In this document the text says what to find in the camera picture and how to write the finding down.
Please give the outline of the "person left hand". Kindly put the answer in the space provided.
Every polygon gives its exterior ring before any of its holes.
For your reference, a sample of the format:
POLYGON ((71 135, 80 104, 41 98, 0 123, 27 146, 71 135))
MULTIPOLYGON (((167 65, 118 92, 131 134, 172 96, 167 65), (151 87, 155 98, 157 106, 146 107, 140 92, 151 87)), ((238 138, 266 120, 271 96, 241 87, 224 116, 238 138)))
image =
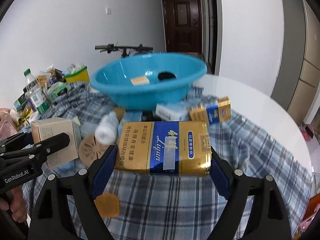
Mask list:
POLYGON ((27 208, 23 198, 22 187, 18 186, 12 189, 12 195, 13 199, 11 204, 8 204, 3 198, 1 198, 1 210, 11 210, 13 220, 19 223, 24 223, 27 221, 27 208))

